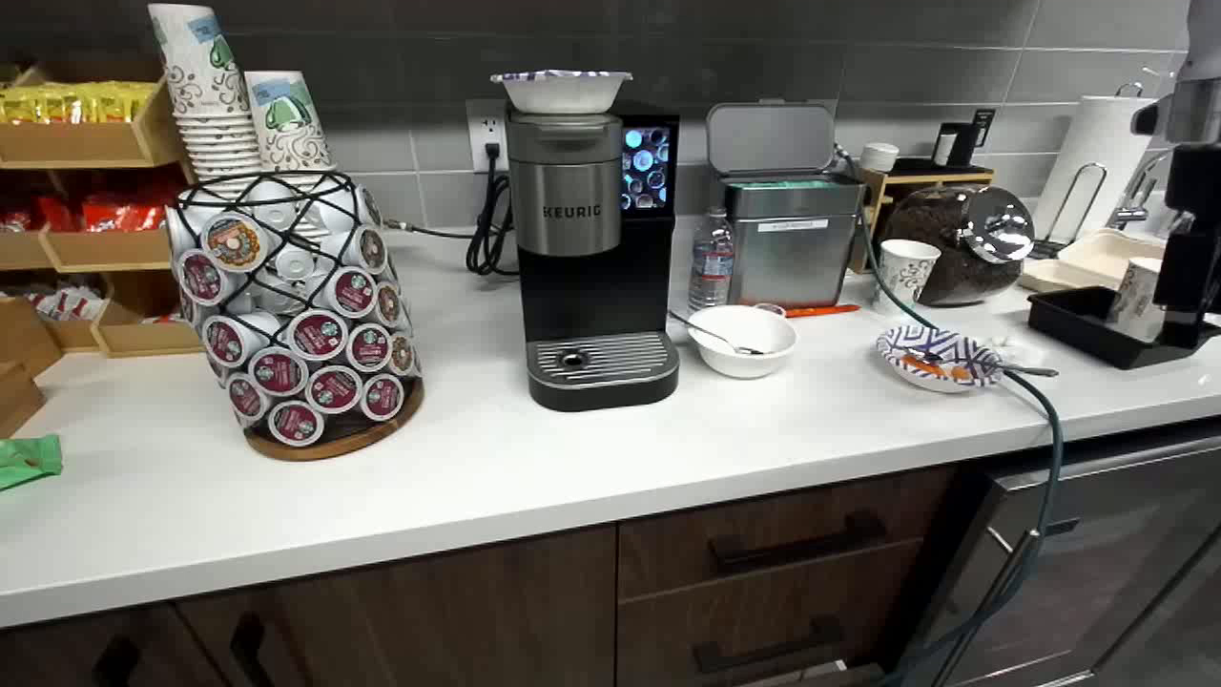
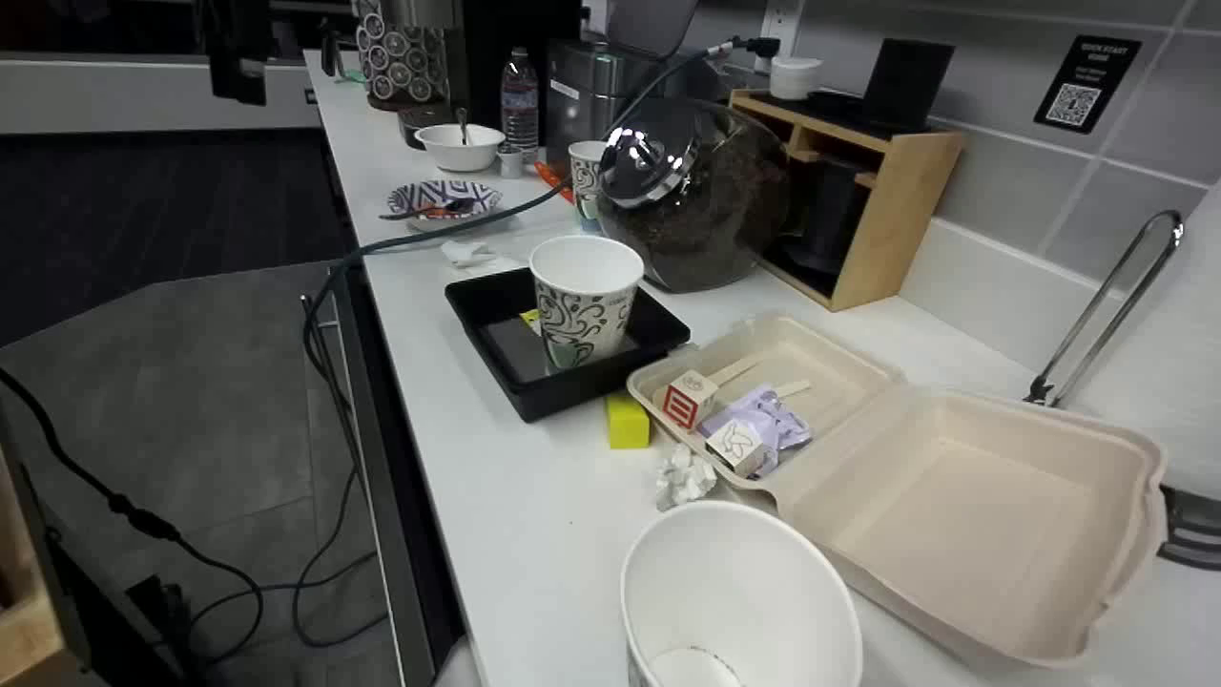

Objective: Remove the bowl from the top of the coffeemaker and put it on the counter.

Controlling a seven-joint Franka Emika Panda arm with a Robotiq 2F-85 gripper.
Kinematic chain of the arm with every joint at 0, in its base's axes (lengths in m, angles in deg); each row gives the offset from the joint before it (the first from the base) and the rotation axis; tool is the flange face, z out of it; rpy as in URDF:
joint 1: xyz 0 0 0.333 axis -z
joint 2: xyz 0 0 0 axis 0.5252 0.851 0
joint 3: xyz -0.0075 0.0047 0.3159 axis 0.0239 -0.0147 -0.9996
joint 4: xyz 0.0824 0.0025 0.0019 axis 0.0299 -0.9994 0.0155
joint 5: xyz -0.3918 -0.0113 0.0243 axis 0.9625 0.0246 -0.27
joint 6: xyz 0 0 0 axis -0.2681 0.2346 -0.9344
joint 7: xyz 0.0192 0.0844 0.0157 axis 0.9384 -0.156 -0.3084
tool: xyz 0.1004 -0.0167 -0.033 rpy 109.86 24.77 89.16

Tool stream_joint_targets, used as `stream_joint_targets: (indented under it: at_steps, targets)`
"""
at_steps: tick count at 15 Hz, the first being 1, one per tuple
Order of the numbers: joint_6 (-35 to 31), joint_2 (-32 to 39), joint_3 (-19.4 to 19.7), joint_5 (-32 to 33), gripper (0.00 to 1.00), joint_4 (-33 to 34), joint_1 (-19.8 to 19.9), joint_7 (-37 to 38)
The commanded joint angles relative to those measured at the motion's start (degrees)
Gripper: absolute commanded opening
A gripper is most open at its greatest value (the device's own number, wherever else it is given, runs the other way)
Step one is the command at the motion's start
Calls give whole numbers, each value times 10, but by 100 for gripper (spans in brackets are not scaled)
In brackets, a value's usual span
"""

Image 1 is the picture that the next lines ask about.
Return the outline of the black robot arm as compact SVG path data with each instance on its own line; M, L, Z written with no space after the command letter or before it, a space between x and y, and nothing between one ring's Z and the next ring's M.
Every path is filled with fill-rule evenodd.
M1199 348L1216 304L1221 260L1221 0L1190 0L1174 88L1138 111L1133 131L1171 142L1164 203L1174 210L1174 228L1156 283L1160 341Z

